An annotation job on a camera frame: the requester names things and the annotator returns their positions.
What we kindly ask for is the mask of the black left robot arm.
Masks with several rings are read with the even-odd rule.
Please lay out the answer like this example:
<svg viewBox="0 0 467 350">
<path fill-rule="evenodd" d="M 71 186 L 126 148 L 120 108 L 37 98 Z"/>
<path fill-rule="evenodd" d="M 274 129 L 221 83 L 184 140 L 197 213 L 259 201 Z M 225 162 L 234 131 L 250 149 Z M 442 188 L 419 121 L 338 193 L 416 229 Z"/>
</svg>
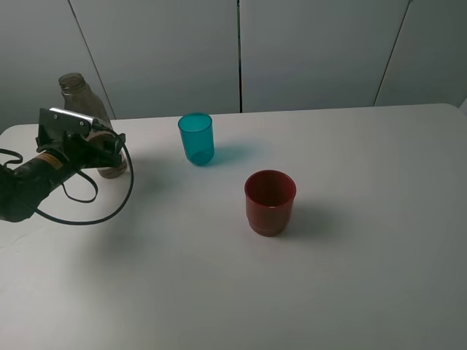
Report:
<svg viewBox="0 0 467 350">
<path fill-rule="evenodd" d="M 134 168 L 126 146 L 126 135 L 117 134 L 109 128 L 102 128 L 104 140 L 88 141 L 84 136 L 66 131 L 47 132 L 44 127 L 39 129 L 36 157 L 30 159 L 15 169 L 9 164 L 17 164 L 23 158 L 8 149 L 1 153 L 14 156 L 1 165 L 1 220 L 6 222 L 22 222 L 33 214 L 52 222 L 86 226 L 106 222 L 123 209 L 131 196 L 134 186 Z M 65 182 L 78 175 L 88 181 L 95 193 L 99 192 L 96 182 L 83 172 L 86 168 L 103 168 L 118 166 L 123 163 L 120 151 L 124 151 L 130 169 L 130 184 L 123 202 L 111 214 L 95 220 L 69 221 L 59 219 L 39 209 L 41 202 L 58 187 L 65 187 Z"/>
</svg>

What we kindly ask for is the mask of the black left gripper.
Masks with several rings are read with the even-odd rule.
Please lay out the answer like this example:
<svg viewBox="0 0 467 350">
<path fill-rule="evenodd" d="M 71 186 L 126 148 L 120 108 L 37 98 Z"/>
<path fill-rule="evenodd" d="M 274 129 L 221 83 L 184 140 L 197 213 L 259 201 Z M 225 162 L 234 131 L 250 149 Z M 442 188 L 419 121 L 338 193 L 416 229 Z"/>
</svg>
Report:
<svg viewBox="0 0 467 350">
<path fill-rule="evenodd" d="M 118 168 L 123 162 L 122 143 L 111 133 L 93 133 L 85 140 L 79 134 L 39 127 L 36 144 L 37 158 L 55 170 Z"/>
</svg>

